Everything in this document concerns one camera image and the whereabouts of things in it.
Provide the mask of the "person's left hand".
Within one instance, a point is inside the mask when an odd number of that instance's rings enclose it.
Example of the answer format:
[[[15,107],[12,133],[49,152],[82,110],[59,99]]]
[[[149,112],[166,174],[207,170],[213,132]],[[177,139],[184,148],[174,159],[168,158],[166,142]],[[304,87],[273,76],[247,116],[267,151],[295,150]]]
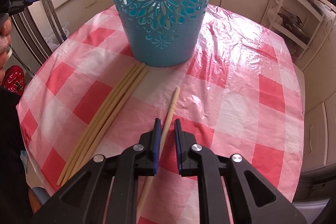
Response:
[[[11,43],[11,21],[8,19],[1,26],[1,49],[0,49],[0,83],[5,77],[4,66],[7,63],[7,48]]]

